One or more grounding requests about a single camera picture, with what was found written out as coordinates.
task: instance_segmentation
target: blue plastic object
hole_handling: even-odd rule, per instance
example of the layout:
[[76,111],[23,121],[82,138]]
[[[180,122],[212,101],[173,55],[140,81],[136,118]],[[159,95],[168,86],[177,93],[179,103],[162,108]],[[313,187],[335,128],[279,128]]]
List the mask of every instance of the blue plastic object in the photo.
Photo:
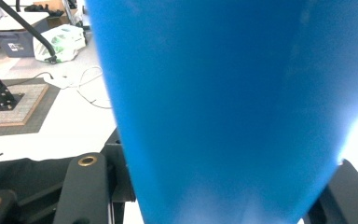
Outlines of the blue plastic object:
[[88,7],[145,223],[297,223],[358,119],[358,1]]

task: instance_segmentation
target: dark mat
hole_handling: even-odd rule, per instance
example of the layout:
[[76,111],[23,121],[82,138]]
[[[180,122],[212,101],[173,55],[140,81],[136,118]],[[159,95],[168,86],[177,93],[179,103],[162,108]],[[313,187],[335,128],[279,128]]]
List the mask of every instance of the dark mat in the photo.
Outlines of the dark mat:
[[[34,84],[45,84],[46,82],[43,78],[35,78],[35,79],[8,79],[2,80],[5,85],[34,85]],[[42,127],[43,121],[45,120],[48,112],[53,105],[58,93],[60,92],[60,88],[57,88],[52,85],[48,85],[48,90],[40,100],[37,107],[34,109],[31,117],[28,118],[25,125],[18,126],[8,126],[8,127],[0,127],[0,136],[2,135],[12,135],[12,134],[22,134],[22,133],[38,133],[40,128]]]

